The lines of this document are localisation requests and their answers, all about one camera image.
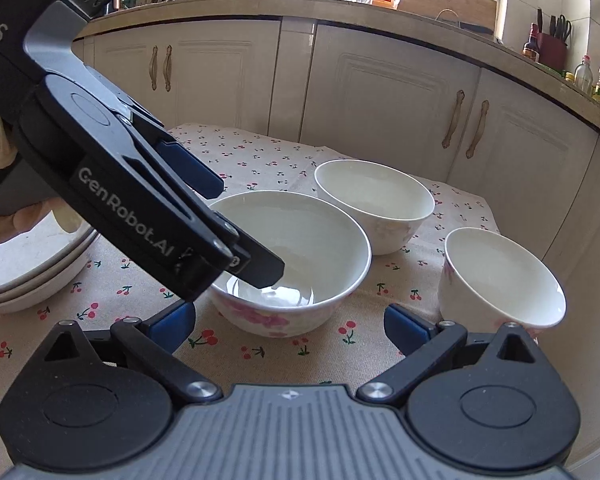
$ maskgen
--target white plate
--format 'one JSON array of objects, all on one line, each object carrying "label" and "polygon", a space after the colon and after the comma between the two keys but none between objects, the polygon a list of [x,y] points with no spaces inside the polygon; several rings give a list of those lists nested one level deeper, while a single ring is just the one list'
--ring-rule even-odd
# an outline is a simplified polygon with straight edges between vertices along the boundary
[{"label": "white plate", "polygon": [[0,245],[0,293],[11,290],[62,260],[92,231],[83,222],[75,233],[66,233],[49,213],[28,233]]},{"label": "white plate", "polygon": [[72,279],[80,272],[87,264],[90,258],[89,248],[93,242],[98,238],[98,235],[93,237],[93,240],[88,247],[80,254],[69,266],[63,269],[59,274],[56,274],[51,280],[43,283],[38,288],[30,290],[27,294],[24,294],[13,300],[0,303],[0,314],[10,314],[11,312],[18,312],[19,310],[25,310],[34,305],[41,303],[42,301],[48,300],[61,288],[71,282]]},{"label": "white plate", "polygon": [[73,251],[71,251],[67,256],[65,256],[62,260],[60,260],[55,265],[52,265],[47,270],[38,274],[31,278],[28,282],[25,282],[11,290],[7,290],[0,294],[0,304],[5,301],[14,300],[15,298],[19,298],[24,294],[27,294],[29,291],[34,288],[38,288],[43,283],[48,282],[53,277],[57,276],[60,272],[62,272],[65,268],[67,268],[78,256],[80,256],[87,247],[89,247],[93,241],[98,236],[98,232],[95,230],[91,230],[85,239],[78,245]]}]

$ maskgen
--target wooden cabinet handle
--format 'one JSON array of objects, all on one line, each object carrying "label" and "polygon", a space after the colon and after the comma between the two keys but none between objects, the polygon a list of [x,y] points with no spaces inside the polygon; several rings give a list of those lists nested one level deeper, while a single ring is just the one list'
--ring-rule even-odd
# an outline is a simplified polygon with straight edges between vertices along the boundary
[{"label": "wooden cabinet handle", "polygon": [[466,158],[472,158],[475,153],[476,146],[484,134],[484,127],[487,123],[487,113],[489,111],[489,101],[482,101],[482,108],[480,110],[480,122],[478,122],[478,129],[475,131],[474,140],[471,141],[469,149],[466,150]]},{"label": "wooden cabinet handle", "polygon": [[164,76],[164,87],[167,92],[171,92],[171,53],[173,49],[171,45],[167,47],[167,57],[164,58],[162,64],[162,75]]},{"label": "wooden cabinet handle", "polygon": [[158,61],[158,46],[154,46],[154,53],[151,56],[151,63],[149,63],[149,77],[151,78],[151,88],[155,91],[158,88],[158,67],[156,65]]},{"label": "wooden cabinet handle", "polygon": [[446,132],[446,136],[442,140],[442,147],[445,150],[451,145],[451,137],[453,136],[456,128],[458,127],[460,111],[462,109],[462,101],[464,101],[464,92],[462,90],[458,90],[458,93],[456,94],[456,108],[454,108],[454,114],[453,117],[451,117],[449,130]]}]

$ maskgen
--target cherry print tablecloth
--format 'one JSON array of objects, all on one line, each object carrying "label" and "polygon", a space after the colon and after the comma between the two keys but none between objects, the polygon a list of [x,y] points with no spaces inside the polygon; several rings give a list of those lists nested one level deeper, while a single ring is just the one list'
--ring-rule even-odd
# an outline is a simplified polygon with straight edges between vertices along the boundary
[{"label": "cherry print tablecloth", "polygon": [[[346,158],[314,148],[232,128],[189,124],[174,129],[225,182],[224,193],[280,189],[315,194],[314,168]],[[198,322],[176,356],[218,382],[349,383],[355,389],[401,359],[382,328],[385,307],[393,302],[431,321],[442,272],[445,235],[460,226],[496,230],[485,201],[446,184],[421,178],[436,200],[434,214],[400,251],[375,257],[360,288],[323,326],[296,338],[263,338],[233,327],[203,296],[196,302]],[[54,297],[39,306],[0,316],[0,399],[51,326],[77,319],[85,330],[108,328],[125,316],[143,319],[174,295],[100,238],[91,261]],[[10,460],[0,441],[0,474]]]}]

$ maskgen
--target knife block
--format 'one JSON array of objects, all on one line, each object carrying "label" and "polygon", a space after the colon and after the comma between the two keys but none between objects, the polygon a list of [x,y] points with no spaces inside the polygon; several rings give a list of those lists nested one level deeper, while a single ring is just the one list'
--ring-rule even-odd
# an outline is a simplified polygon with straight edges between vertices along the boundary
[{"label": "knife block", "polygon": [[549,34],[538,34],[539,62],[560,73],[567,59],[567,44]]}]

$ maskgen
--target cutting board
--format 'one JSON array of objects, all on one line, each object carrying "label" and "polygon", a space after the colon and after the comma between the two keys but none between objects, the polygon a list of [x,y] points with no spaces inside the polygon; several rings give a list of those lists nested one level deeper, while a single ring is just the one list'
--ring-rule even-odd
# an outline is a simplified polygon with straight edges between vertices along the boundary
[{"label": "cutting board", "polygon": [[[460,22],[488,28],[491,33],[485,31],[479,35],[490,40],[493,39],[493,31],[496,27],[497,8],[496,0],[400,0],[398,4],[398,10],[433,19],[441,10],[452,9],[458,15]],[[445,23],[454,23],[456,26],[458,24],[456,17],[451,12],[444,12],[440,16],[440,20]]]}]

